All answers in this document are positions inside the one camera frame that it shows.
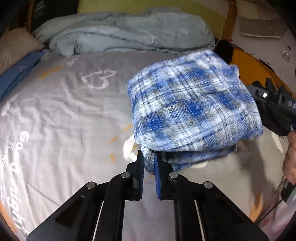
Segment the person right hand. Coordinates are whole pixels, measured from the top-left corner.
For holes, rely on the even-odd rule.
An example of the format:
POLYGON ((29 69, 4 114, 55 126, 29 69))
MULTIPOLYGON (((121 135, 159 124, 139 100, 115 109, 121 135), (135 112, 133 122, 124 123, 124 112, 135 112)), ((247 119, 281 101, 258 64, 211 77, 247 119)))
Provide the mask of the person right hand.
POLYGON ((282 165, 282 171, 286 179, 292 185, 296 182, 296 134, 295 130, 288 135, 288 150, 282 165))

